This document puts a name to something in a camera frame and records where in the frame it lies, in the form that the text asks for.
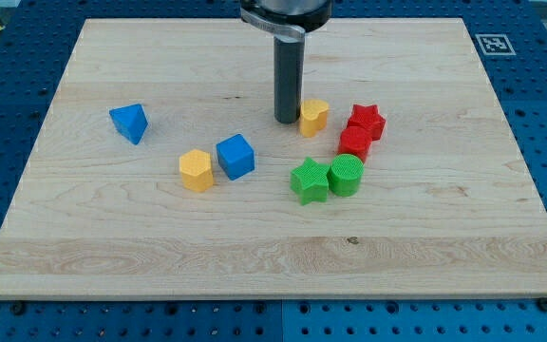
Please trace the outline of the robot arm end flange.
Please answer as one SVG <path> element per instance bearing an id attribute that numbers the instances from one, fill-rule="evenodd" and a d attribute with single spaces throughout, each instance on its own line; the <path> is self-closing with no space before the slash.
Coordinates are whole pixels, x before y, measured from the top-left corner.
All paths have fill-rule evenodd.
<path id="1" fill-rule="evenodd" d="M 331 18 L 331 0 L 240 0 L 240 19 L 276 37 L 303 42 Z"/>

